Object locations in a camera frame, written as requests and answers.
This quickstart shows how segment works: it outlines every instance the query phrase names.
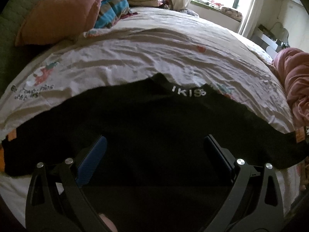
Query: window sill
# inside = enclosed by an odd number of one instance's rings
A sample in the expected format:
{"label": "window sill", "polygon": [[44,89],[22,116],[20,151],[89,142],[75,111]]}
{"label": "window sill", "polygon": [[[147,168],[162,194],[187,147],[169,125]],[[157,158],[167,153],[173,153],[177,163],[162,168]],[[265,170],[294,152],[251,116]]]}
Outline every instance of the window sill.
{"label": "window sill", "polygon": [[[226,14],[225,14],[224,12],[222,12],[221,10],[216,9],[216,8],[214,8],[214,7],[212,7],[212,6],[206,5],[206,4],[204,4],[204,3],[196,2],[196,1],[194,1],[194,0],[191,0],[190,3],[193,4],[193,5],[202,7],[202,8],[204,8],[204,9],[210,9],[210,10],[219,12],[219,13],[221,13],[222,15],[225,15],[225,16],[229,17],[228,15],[226,15]],[[235,20],[235,21],[237,21],[237,22],[241,22],[241,21],[236,20],[236,19],[234,19],[234,18],[232,18],[232,17],[229,17],[229,18],[231,18],[231,19],[233,19],[233,20]]]}

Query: white bed sheet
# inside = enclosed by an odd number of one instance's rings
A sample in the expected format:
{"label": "white bed sheet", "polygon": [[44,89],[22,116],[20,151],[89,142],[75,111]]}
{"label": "white bed sheet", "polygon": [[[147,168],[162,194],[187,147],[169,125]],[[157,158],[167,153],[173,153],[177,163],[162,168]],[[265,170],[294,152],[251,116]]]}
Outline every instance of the white bed sheet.
{"label": "white bed sheet", "polygon": [[[175,84],[210,84],[283,133],[294,130],[285,92],[241,37],[201,18],[155,8],[111,29],[91,30],[34,59],[0,99],[0,138],[35,115],[87,89],[126,84],[161,72]],[[277,171],[284,212],[299,194],[297,166]],[[23,180],[0,175],[0,194],[24,224]]]}

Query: pink blanket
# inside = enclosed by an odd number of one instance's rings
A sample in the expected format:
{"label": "pink blanket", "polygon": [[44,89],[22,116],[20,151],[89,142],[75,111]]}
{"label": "pink blanket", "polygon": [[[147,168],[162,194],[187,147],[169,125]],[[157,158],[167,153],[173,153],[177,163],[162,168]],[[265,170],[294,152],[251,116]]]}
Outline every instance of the pink blanket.
{"label": "pink blanket", "polygon": [[296,48],[284,49],[272,64],[285,88],[295,127],[309,126],[309,53]]}

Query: white blanket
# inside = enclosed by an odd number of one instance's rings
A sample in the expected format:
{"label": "white blanket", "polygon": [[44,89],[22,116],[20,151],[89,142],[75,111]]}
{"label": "white blanket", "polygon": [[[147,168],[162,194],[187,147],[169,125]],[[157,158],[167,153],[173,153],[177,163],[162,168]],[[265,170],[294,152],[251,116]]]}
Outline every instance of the white blanket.
{"label": "white blanket", "polygon": [[[210,84],[275,129],[294,130],[280,82],[227,29],[175,11],[134,11],[138,15],[111,29],[90,30],[74,42],[59,43],[25,67],[0,99],[0,138],[85,90],[126,84],[158,72],[182,86]],[[277,175],[287,211],[299,193],[296,166]]]}

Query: white wall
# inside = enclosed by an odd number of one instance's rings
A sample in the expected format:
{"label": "white wall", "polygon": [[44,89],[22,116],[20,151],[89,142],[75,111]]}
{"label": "white wall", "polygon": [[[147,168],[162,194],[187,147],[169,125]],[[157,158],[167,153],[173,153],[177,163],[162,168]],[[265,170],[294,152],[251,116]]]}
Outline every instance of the white wall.
{"label": "white wall", "polygon": [[309,15],[305,8],[290,0],[265,0],[257,26],[271,29],[278,21],[289,32],[290,46],[309,52]]}
{"label": "white wall", "polygon": [[211,9],[205,9],[200,6],[194,5],[194,4],[189,4],[187,7],[188,9],[191,9],[195,11],[196,13],[199,14],[200,18],[206,19],[208,21],[211,21],[215,24],[218,24],[222,27],[228,28],[229,30],[232,30],[234,32],[238,31],[240,22],[223,15],[220,12],[213,11]]}

